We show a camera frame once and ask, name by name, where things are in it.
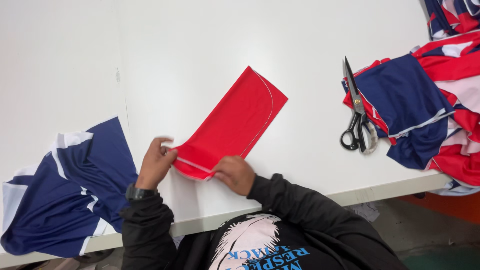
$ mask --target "white feather print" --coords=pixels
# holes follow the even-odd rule
[[[270,214],[256,214],[245,217],[247,220],[232,224],[228,228],[218,246],[215,249],[215,256],[212,259],[210,270],[225,270],[246,263],[248,259],[261,258],[264,255],[256,256],[251,252],[252,249],[262,249],[267,247],[271,252],[275,250],[275,244],[278,243],[278,227],[274,224],[281,219]],[[228,259],[231,257],[229,252],[250,251],[250,258]]]

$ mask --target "sleeve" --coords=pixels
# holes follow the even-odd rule
[[[122,209],[123,270],[165,269],[176,254],[168,234],[173,213],[160,195],[130,202]]]
[[[256,176],[247,198],[303,229],[339,240],[370,262],[401,264],[368,221],[314,190],[291,184],[281,174],[274,174],[271,180]]]

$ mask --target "person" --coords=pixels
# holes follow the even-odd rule
[[[162,146],[167,141],[153,140],[134,189],[157,189],[177,157]],[[130,199],[120,212],[123,270],[407,269],[368,221],[322,194],[281,174],[256,175],[239,156],[224,157],[213,171],[263,210],[230,219],[216,231],[187,235],[177,250],[168,233],[173,213],[160,194]]]

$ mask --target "black t-shirt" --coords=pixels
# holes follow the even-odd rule
[[[343,269],[333,257],[310,246],[300,228],[269,213],[226,221],[211,243],[209,270]]]

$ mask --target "hand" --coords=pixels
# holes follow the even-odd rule
[[[255,180],[255,172],[240,156],[224,157],[212,169],[215,177],[235,193],[247,196]]]
[[[165,178],[170,165],[177,158],[177,150],[162,146],[163,142],[172,142],[168,138],[153,139],[145,154],[135,187],[156,190],[160,181]]]

